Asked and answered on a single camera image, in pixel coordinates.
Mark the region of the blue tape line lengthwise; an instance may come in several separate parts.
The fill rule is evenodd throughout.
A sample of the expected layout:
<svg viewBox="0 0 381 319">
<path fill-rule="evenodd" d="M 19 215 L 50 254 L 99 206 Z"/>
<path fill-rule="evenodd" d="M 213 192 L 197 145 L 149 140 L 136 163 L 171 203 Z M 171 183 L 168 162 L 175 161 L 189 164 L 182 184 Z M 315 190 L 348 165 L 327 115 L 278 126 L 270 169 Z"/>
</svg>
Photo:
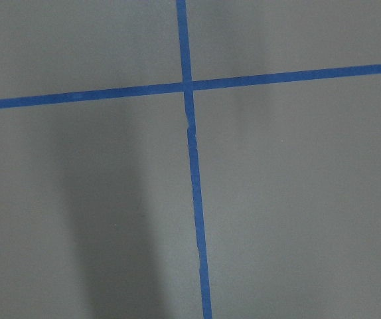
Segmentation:
<svg viewBox="0 0 381 319">
<path fill-rule="evenodd" d="M 199 260 L 202 316 L 204 318 L 212 318 L 208 255 L 206 250 L 206 234 L 204 227 L 204 209 L 202 202 L 202 190 L 200 184 L 198 143 L 196 138 L 196 118 L 194 112 L 194 91 L 192 84 L 189 28 L 187 21 L 187 4 L 185 1 L 177 1 L 176 8 L 179 28 L 183 97 L 185 103 L 185 114 L 188 123 L 187 141 L 189 151 L 190 180 L 192 185 L 192 202 L 194 210 L 196 245 L 198 249 Z"/>
</svg>

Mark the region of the blue tape line crosswise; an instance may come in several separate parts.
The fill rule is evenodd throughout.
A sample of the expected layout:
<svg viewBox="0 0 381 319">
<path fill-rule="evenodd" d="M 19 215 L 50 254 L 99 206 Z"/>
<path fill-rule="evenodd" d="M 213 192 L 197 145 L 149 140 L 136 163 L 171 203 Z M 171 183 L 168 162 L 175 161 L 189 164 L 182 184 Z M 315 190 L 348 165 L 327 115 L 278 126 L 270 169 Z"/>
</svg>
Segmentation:
<svg viewBox="0 0 381 319">
<path fill-rule="evenodd" d="M 367 76 L 381 74 L 381 64 L 363 66 L 346 66 L 338 68 L 324 68 L 317 70 L 300 70 L 293 72 L 279 72 L 251 76 L 237 76 L 230 78 L 216 78 L 208 80 L 194 80 L 192 82 L 175 82 L 166 84 L 151 84 L 147 86 L 131 86 L 125 88 L 110 88 L 103 90 L 87 90 L 80 92 L 66 92 L 45 94 L 38 96 L 24 96 L 0 99 L 0 109 L 62 104 L 69 102 L 83 102 L 125 98 L 133 96 L 150 96 L 184 92 L 186 89 L 214 90 L 241 86 L 256 86 L 277 84 L 284 82 L 299 82 L 328 78 L 343 78 L 352 76 Z"/>
</svg>

